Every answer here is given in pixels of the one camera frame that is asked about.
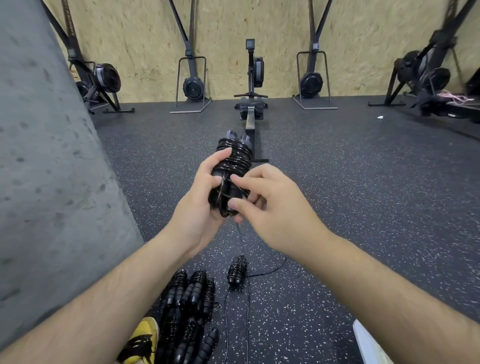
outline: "wooden wall panel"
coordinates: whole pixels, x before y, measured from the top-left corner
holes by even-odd
[[[320,39],[328,55],[333,95],[385,93],[393,60],[427,44],[442,24],[446,3],[334,0]],[[63,23],[60,0],[47,4]],[[175,4],[188,27],[190,0]],[[314,0],[317,22],[325,4]],[[70,7],[85,57],[118,69],[120,101],[174,100],[177,62],[185,49],[168,0],[71,0]],[[458,32],[457,51],[466,77],[480,66],[479,19],[477,4]],[[307,0],[197,0],[195,50],[207,57],[207,94],[214,99],[247,91],[247,37],[256,39],[255,54],[265,60],[264,86],[258,91],[270,97],[295,93],[295,55],[307,50],[309,42]],[[449,56],[446,64],[455,91],[458,81],[451,61]],[[198,68],[201,74],[201,63]],[[324,76],[323,62],[318,69]],[[185,63],[180,86],[187,72]]]

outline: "speckled rubber flooring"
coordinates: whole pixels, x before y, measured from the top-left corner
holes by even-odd
[[[396,272],[480,321],[480,143],[453,133],[456,121],[420,120],[408,109],[369,108],[371,97],[335,98],[338,110],[303,111],[272,99],[257,122],[262,157],[298,183],[325,224]],[[169,114],[171,104],[136,104],[135,114],[93,117],[143,237],[162,229],[199,163],[244,122],[234,100],[200,114]],[[480,125],[458,121],[459,130]],[[242,224],[252,273],[279,265]],[[232,258],[241,253],[233,222],[186,266],[217,282],[214,324],[223,363],[223,296]],[[250,363],[361,363],[354,317],[296,262],[251,279]],[[246,293],[228,298],[228,363],[245,362]]]

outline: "shoe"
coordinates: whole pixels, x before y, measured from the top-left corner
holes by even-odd
[[[122,364],[154,364],[158,344],[158,324],[153,317],[144,317],[118,355]]]

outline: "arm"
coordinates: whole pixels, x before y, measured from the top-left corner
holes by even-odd
[[[231,149],[205,160],[168,225],[151,241],[52,317],[0,353],[0,363],[113,363],[175,271],[204,249],[224,221],[208,194],[212,168]]]
[[[480,363],[480,325],[330,232],[280,170],[262,165],[232,181],[252,193],[229,206],[325,283],[394,363]]]

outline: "concrete pillar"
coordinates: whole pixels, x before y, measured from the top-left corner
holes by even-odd
[[[0,350],[143,241],[38,0],[0,2]]]

